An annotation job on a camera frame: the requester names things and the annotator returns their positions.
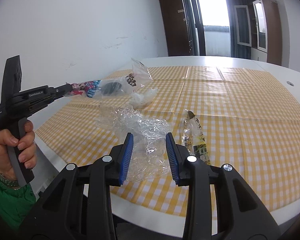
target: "crumpled plastic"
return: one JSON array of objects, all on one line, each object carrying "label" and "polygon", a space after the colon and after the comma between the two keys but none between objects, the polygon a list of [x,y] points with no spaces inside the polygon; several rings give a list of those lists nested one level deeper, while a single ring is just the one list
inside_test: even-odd
[{"label": "crumpled plastic", "polygon": [[147,118],[131,105],[100,105],[99,110],[97,127],[113,131],[120,144],[124,143],[128,132],[133,134],[134,146],[127,181],[140,182],[170,172],[165,138],[172,129],[166,120]]},{"label": "crumpled plastic", "polygon": [[132,93],[129,104],[132,105],[134,109],[144,108],[145,106],[151,104],[151,102],[156,97],[157,92],[157,89],[150,88],[143,94],[139,94],[136,92]]}]

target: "dark curtain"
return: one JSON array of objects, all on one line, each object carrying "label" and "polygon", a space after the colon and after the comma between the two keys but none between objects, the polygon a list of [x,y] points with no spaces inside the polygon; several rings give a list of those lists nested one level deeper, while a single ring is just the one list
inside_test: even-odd
[{"label": "dark curtain", "polygon": [[239,45],[235,21],[235,5],[248,5],[255,0],[226,0],[230,23],[231,57],[251,59],[251,47]]}]

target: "yellow gingham tablecloth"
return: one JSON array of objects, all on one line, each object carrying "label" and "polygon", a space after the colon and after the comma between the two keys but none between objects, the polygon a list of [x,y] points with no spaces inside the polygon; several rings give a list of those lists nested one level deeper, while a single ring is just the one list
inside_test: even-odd
[{"label": "yellow gingham tablecloth", "polygon": [[[199,118],[211,164],[230,163],[269,211],[300,198],[300,104],[268,72],[205,66],[149,68],[157,88],[154,101],[141,112],[167,120],[181,144],[184,110]],[[117,71],[119,77],[131,70]],[[104,103],[122,106],[128,97]],[[37,135],[60,157],[78,166],[93,163],[118,144],[114,133],[96,127],[100,102],[74,99],[53,115]],[[171,174],[139,183],[125,182],[111,192],[168,214],[185,216],[187,187],[177,187]],[[216,219],[212,192],[213,219]]]}]

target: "white table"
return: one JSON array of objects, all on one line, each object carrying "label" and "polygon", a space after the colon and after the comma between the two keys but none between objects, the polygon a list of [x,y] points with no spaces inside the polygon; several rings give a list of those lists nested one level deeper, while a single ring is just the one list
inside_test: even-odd
[{"label": "white table", "polygon": [[[294,70],[247,59],[230,58],[230,57],[162,57],[143,59],[142,63],[147,67],[162,67],[162,66],[210,66],[210,67],[227,67],[227,68],[247,68],[260,71],[270,72],[278,81],[284,85],[289,92],[300,103],[300,73]],[[64,104],[69,101],[69,98],[64,98],[51,104],[48,108],[34,115],[31,120],[35,127],[42,125],[49,117],[55,114]],[[53,164],[53,166],[61,171],[66,162],[56,155],[45,143],[36,137],[36,143]],[[115,215],[122,219],[136,224],[140,227],[147,228],[162,234],[182,237],[185,218],[175,215],[169,215],[162,212],[154,211],[133,204],[114,194],[111,194],[112,211]],[[271,212],[272,216],[278,224],[282,224],[300,213],[300,199],[278,210]],[[213,234],[217,233],[216,224],[212,225]]]}]

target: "clear plastic wrap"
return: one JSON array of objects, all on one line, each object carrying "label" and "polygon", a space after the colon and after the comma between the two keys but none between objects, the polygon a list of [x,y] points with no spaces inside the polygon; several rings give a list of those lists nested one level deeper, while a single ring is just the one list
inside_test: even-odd
[{"label": "clear plastic wrap", "polygon": [[195,155],[210,165],[207,144],[200,121],[193,112],[187,109],[183,127],[182,145],[186,146],[190,155]]},{"label": "clear plastic wrap", "polygon": [[152,81],[148,68],[132,59],[132,73],[112,79],[101,79],[83,83],[73,83],[73,91],[66,96],[83,95],[93,99],[130,95]]},{"label": "clear plastic wrap", "polygon": [[158,178],[170,172],[165,138],[171,126],[165,120],[147,118],[131,105],[124,107],[99,106],[97,127],[111,130],[124,143],[128,132],[134,137],[134,146],[127,181],[139,182]]},{"label": "clear plastic wrap", "polygon": [[157,92],[157,89],[150,88],[143,94],[139,94],[136,92],[132,93],[129,104],[132,105],[134,109],[143,108],[153,101],[153,99],[157,95]]}]

